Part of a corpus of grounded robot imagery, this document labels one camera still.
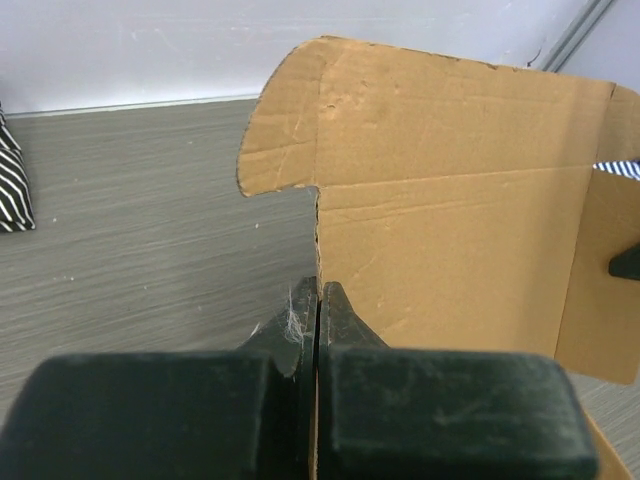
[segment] cardboard box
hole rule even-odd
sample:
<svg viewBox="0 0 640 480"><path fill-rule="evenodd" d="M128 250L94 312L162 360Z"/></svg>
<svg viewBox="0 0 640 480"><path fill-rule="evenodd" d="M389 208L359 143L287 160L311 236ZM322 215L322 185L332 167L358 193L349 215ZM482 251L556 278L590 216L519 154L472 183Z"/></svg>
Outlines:
<svg viewBox="0 0 640 480"><path fill-rule="evenodd" d="M640 100L615 84L344 38L282 62L245 133L245 195L315 185L318 275L391 346L535 352L632 383ZM606 479L631 478L592 422Z"/></svg>

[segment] cardboard flap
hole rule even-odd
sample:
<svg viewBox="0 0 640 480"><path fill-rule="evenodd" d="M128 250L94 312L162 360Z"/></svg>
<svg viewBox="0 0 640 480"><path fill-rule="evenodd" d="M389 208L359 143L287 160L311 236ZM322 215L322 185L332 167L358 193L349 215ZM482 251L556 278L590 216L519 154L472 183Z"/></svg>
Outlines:
<svg viewBox="0 0 640 480"><path fill-rule="evenodd" d="M238 183L319 187L320 286L391 345L553 356L613 89L323 37L265 87Z"/></svg>
<svg viewBox="0 0 640 480"><path fill-rule="evenodd" d="M611 95L600 135L598 162L640 157L640 96L617 85Z"/></svg>
<svg viewBox="0 0 640 480"><path fill-rule="evenodd" d="M321 37L292 51L264 88L238 183L252 195L590 165L613 88Z"/></svg>
<svg viewBox="0 0 640 480"><path fill-rule="evenodd" d="M320 82L340 43L320 38L300 45L267 82L238 156L245 196L315 183Z"/></svg>
<svg viewBox="0 0 640 480"><path fill-rule="evenodd" d="M640 282L611 277L608 264L639 242L640 182L594 170L556 351L565 368L610 382L635 381Z"/></svg>

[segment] black object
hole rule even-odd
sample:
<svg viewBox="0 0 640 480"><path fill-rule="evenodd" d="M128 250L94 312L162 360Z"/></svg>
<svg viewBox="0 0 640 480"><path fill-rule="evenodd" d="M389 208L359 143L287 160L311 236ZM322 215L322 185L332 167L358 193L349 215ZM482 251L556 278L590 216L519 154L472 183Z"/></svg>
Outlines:
<svg viewBox="0 0 640 480"><path fill-rule="evenodd" d="M609 262L609 275L627 280L640 280L640 243Z"/></svg>
<svg viewBox="0 0 640 480"><path fill-rule="evenodd" d="M316 452L320 480L597 472L553 361L389 348L309 278L235 351L46 361L0 435L0 478L297 480Z"/></svg>

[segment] torn cardboard edge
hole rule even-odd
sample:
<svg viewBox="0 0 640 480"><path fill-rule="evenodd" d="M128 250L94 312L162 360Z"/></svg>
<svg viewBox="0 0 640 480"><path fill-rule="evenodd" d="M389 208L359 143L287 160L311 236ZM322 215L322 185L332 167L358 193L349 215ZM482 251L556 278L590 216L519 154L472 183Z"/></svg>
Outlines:
<svg viewBox="0 0 640 480"><path fill-rule="evenodd" d="M245 196L318 187L319 288L391 346L631 383L640 284L607 264L638 242L640 184L593 165L638 156L624 87L321 37L267 83L237 175Z"/></svg>

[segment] white wall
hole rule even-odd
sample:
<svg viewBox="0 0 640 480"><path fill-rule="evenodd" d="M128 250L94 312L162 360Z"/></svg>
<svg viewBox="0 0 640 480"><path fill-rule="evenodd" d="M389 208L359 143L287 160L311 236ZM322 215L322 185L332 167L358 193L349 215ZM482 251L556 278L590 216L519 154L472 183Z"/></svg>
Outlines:
<svg viewBox="0 0 640 480"><path fill-rule="evenodd" d="M2 0L0 100L15 113L255 95L324 33L525 66L587 1Z"/></svg>
<svg viewBox="0 0 640 480"><path fill-rule="evenodd" d="M640 0L616 0L561 71L640 92Z"/></svg>

